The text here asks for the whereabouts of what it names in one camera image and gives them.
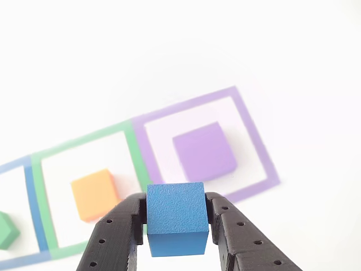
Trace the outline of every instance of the blue cube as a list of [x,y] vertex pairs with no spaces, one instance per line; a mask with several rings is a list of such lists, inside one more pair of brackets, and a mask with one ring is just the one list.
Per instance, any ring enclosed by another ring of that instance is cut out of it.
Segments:
[[147,234],[153,257],[202,255],[208,232],[202,182],[148,185]]

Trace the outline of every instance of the purple cube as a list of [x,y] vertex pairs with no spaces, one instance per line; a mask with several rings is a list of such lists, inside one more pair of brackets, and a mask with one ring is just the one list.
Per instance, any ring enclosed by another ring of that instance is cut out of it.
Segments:
[[180,163],[190,182],[204,182],[237,167],[227,138],[218,123],[173,138]]

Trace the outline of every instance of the orange cube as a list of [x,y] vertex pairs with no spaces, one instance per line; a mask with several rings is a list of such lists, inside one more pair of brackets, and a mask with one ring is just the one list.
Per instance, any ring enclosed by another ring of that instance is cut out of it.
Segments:
[[120,200],[109,170],[104,169],[72,182],[80,219],[94,221],[106,215]]

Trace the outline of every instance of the square outline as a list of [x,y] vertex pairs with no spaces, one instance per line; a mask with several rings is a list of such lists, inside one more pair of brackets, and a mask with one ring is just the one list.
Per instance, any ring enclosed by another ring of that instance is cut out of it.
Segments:
[[20,256],[12,259],[2,260],[0,261],[0,270],[17,268],[24,265],[41,263],[43,261],[51,260],[51,256],[47,252],[48,246],[45,238],[43,224],[40,218],[38,201],[35,194],[30,155],[16,159],[4,165],[0,165],[0,174],[11,171],[18,167],[24,168],[25,185],[27,187],[27,193],[28,193],[28,202],[29,202],[30,212],[33,220],[33,226],[40,252],[35,254]]
[[123,121],[118,124],[114,124],[112,126],[87,134],[83,137],[70,140],[66,143],[60,144],[53,148],[49,148],[47,150],[36,152],[31,155],[36,196],[39,204],[39,210],[45,231],[47,245],[49,247],[49,251],[52,259],[54,260],[61,259],[64,257],[72,256],[83,252],[87,245],[87,241],[74,244],[68,247],[59,248],[58,240],[55,234],[55,229],[52,223],[49,204],[47,202],[47,195],[46,195],[46,188],[42,174],[41,160],[56,155],[70,148],[74,148],[118,132],[124,132],[125,134],[130,156],[140,184],[140,188],[142,189],[143,192],[146,192],[147,185],[151,184],[151,182],[149,179],[146,165],[144,164],[142,155],[140,153],[137,139],[135,137],[135,132],[133,131],[133,127],[129,120]]
[[273,165],[273,162],[271,161],[267,150],[262,143],[261,137],[258,134],[257,128],[246,108],[245,103],[242,100],[242,97],[235,86],[218,90],[213,93],[205,94],[203,96],[193,98],[185,102],[180,102],[172,106],[163,108],[161,110],[153,111],[151,113],[131,119],[135,130],[135,135],[137,137],[140,147],[140,151],[147,166],[149,177],[153,183],[160,184],[165,182],[162,179],[160,170],[157,165],[157,160],[152,151],[152,146],[146,132],[145,124],[150,121],[160,119],[162,117],[182,112],[184,110],[189,110],[191,108],[198,107],[203,104],[207,104],[209,102],[213,102],[215,100],[227,97],[231,97],[233,102],[235,103],[238,113],[247,129],[247,132],[251,138],[254,148],[256,149],[258,158],[262,163],[267,177],[261,182],[236,190],[224,196],[232,202],[238,202],[251,196],[257,195],[261,192],[264,192],[280,183],[280,179]]

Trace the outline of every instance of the white surface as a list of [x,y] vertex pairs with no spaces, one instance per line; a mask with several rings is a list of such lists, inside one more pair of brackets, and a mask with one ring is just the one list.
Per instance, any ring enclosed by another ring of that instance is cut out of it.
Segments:
[[47,199],[59,247],[87,241],[95,225],[80,220],[71,182],[105,168],[113,175],[121,199],[141,192],[124,132],[42,160]]
[[0,163],[237,85],[283,182],[237,206],[304,271],[355,270],[360,31],[357,0],[0,1]]
[[232,98],[228,97],[146,123],[149,141],[164,182],[188,182],[173,138],[216,121],[232,148],[237,168],[232,173],[204,182],[205,191],[226,195],[266,179],[266,172],[247,129]]
[[0,174],[0,211],[7,213],[20,231],[20,235],[9,249],[0,250],[0,261],[39,252],[29,207],[24,167]]

